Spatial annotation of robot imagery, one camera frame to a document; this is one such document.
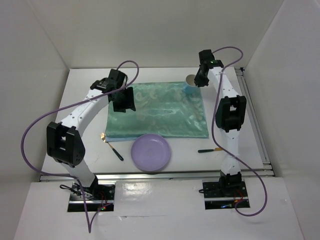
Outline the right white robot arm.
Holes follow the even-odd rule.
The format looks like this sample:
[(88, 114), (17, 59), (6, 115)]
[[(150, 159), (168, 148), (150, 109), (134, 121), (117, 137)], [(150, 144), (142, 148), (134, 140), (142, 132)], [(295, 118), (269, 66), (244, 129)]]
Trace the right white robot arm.
[(194, 83), (197, 87), (214, 84), (217, 99), (213, 111), (212, 130), (218, 129), (222, 143), (218, 147), (226, 152), (220, 177), (218, 190), (223, 196), (230, 196), (241, 186), (242, 174), (239, 157), (239, 135), (245, 121), (247, 99), (240, 95), (225, 74), (221, 60), (215, 59), (210, 49), (199, 52), (199, 69)]

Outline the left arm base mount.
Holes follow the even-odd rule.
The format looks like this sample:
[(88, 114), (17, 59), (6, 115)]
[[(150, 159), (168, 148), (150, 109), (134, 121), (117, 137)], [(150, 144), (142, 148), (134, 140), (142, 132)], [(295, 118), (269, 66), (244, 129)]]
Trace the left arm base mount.
[[(67, 212), (80, 213), (85, 211), (84, 198), (78, 184), (73, 183), (72, 186), (61, 184), (59, 188), (62, 190), (68, 190), (70, 193)], [(116, 184), (111, 183), (100, 185), (97, 193), (95, 194), (90, 194), (85, 191), (84, 193), (87, 211), (96, 212), (99, 208), (101, 208), (102, 212), (113, 212), (115, 189)]]

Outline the teal satin placemat cloth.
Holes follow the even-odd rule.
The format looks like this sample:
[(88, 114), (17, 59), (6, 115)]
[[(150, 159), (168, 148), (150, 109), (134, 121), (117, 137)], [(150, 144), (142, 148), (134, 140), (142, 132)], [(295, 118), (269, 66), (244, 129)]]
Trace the teal satin placemat cloth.
[(183, 82), (150, 82), (132, 85), (135, 111), (115, 112), (108, 107), (105, 134), (112, 142), (145, 134), (166, 138), (209, 136), (201, 90), (183, 92)]

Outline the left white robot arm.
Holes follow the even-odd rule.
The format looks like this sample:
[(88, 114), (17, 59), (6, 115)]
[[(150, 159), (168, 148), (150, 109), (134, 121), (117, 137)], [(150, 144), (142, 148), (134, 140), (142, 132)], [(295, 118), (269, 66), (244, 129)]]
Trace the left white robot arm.
[(80, 192), (88, 200), (97, 197), (103, 188), (84, 160), (86, 149), (82, 136), (95, 116), (108, 104), (112, 104), (114, 112), (135, 111), (134, 91), (132, 87), (125, 86), (127, 80), (125, 73), (111, 69), (108, 77), (96, 80), (90, 86), (84, 103), (60, 122), (50, 122), (46, 128), (47, 155), (79, 180), (82, 185)]

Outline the purple plate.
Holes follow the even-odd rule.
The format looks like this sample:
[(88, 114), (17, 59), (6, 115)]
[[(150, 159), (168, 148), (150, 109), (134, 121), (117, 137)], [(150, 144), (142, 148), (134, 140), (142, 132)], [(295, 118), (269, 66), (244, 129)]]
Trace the purple plate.
[(144, 134), (132, 144), (130, 156), (134, 165), (145, 172), (161, 171), (171, 159), (169, 143), (160, 135)]

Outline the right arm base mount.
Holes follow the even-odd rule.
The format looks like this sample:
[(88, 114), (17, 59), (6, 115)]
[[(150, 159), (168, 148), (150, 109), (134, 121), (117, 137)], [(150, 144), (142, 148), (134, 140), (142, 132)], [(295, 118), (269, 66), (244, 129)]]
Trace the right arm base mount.
[(250, 201), (246, 184), (244, 181), (238, 187), (220, 188), (218, 182), (203, 182), (202, 189), (198, 191), (203, 194), (206, 210), (250, 208)]

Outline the light blue mug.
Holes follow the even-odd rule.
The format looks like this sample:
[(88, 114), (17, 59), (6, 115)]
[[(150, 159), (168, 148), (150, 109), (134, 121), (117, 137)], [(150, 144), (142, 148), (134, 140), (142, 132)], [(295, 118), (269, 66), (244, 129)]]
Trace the light blue mug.
[(182, 87), (182, 91), (185, 94), (193, 94), (198, 87), (195, 84), (195, 75), (194, 74), (189, 74), (184, 81), (184, 85)]

